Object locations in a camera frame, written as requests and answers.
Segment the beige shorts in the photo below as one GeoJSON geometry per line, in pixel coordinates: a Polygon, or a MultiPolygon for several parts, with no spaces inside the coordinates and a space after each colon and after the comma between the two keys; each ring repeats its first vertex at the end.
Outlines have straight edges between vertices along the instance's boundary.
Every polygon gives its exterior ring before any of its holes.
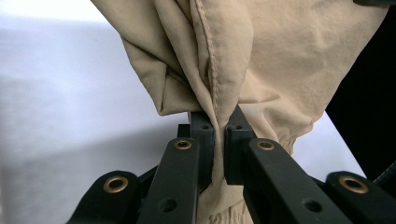
{"type": "Polygon", "coordinates": [[[159,114],[204,111],[212,179],[197,224],[253,224],[225,182],[224,129],[240,108],[254,132],[292,150],[321,118],[385,19],[354,0],[92,0],[120,34],[159,114]]]}

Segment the white table mat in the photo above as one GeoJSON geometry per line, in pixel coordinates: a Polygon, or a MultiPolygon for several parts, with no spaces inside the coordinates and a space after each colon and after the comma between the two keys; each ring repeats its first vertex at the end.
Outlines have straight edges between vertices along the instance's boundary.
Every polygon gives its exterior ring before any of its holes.
{"type": "Polygon", "coordinates": [[[100,175],[142,173],[160,117],[90,0],[0,0],[0,224],[64,224],[100,175]]]}

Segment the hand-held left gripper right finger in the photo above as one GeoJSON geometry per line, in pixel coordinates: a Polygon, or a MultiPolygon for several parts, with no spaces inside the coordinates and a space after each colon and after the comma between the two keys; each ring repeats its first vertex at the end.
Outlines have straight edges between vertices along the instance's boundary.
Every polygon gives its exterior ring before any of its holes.
{"type": "Polygon", "coordinates": [[[254,224],[352,224],[278,142],[256,136],[240,107],[225,128],[224,175],[243,188],[254,224]]]}

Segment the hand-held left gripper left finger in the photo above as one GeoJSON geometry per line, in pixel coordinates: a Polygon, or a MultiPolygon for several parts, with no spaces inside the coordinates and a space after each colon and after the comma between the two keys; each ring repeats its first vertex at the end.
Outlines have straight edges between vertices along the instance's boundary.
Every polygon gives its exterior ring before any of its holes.
{"type": "Polygon", "coordinates": [[[191,112],[156,167],[139,177],[136,224],[196,224],[198,198],[211,183],[215,130],[204,112],[191,112]]]}

